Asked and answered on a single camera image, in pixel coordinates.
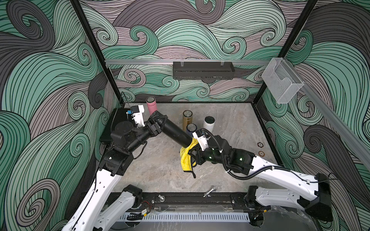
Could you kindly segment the yellow grey cleaning cloth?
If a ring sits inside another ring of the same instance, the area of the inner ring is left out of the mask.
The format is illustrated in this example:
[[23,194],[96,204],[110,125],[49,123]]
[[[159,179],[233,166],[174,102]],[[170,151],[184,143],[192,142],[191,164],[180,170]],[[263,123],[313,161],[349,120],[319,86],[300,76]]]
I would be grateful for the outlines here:
[[197,144],[198,141],[193,138],[191,145],[186,148],[182,147],[179,152],[182,171],[185,173],[191,173],[194,179],[196,178],[196,174],[194,173],[193,168],[197,166],[197,163],[196,158],[191,155],[190,150],[194,148]]

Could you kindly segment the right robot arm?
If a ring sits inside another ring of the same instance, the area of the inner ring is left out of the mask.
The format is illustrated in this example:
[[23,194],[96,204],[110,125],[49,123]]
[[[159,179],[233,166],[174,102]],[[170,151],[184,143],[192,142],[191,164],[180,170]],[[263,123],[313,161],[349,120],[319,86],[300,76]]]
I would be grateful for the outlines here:
[[192,163],[222,164],[226,173],[237,180],[261,178],[281,186],[281,189],[249,187],[245,197],[249,207],[296,208],[318,220],[333,221],[328,175],[313,176],[273,164],[252,152],[231,147],[220,136],[201,137],[197,142],[188,152]]

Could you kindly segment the pink thermos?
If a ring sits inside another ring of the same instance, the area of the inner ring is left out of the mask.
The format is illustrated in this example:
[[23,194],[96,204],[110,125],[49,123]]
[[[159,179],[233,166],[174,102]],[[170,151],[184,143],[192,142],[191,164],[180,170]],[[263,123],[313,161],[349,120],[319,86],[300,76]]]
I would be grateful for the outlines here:
[[147,97],[146,104],[147,104],[147,108],[149,110],[150,115],[152,115],[155,111],[158,110],[155,97],[152,97],[152,96]]

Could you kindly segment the black thermos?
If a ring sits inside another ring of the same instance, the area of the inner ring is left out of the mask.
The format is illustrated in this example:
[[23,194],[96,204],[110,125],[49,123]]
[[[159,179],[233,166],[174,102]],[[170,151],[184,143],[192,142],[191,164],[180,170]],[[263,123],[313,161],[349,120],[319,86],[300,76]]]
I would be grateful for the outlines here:
[[162,132],[170,137],[172,140],[180,144],[182,147],[187,148],[192,143],[192,138],[184,132],[181,128],[175,125],[167,117],[159,121]]

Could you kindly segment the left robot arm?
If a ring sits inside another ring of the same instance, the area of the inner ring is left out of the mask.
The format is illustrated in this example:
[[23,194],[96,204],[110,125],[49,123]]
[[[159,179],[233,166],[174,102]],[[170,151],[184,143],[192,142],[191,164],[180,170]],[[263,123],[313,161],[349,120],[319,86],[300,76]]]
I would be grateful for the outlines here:
[[135,186],[125,188],[118,199],[103,209],[114,187],[123,178],[134,160],[133,152],[146,145],[151,137],[160,134],[168,117],[155,111],[147,121],[122,121],[111,133],[111,147],[102,156],[94,181],[75,214],[63,227],[64,231],[108,231],[129,209],[141,206],[142,190]]

